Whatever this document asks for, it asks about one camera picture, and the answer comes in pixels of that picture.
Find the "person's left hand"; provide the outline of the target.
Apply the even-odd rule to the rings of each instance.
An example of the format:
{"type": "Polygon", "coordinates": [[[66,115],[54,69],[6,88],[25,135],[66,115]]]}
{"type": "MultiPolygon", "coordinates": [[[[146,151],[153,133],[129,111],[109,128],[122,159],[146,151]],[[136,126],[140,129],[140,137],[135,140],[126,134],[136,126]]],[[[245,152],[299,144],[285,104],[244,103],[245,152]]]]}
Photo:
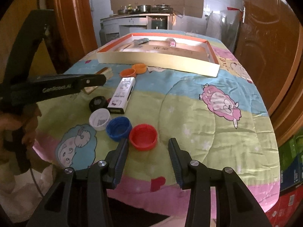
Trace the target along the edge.
{"type": "Polygon", "coordinates": [[[33,147],[38,126],[38,117],[41,116],[41,111],[36,103],[27,106],[21,116],[1,111],[1,165],[7,163],[10,159],[10,152],[3,146],[5,136],[12,131],[22,128],[24,133],[22,144],[26,148],[33,147]]]}

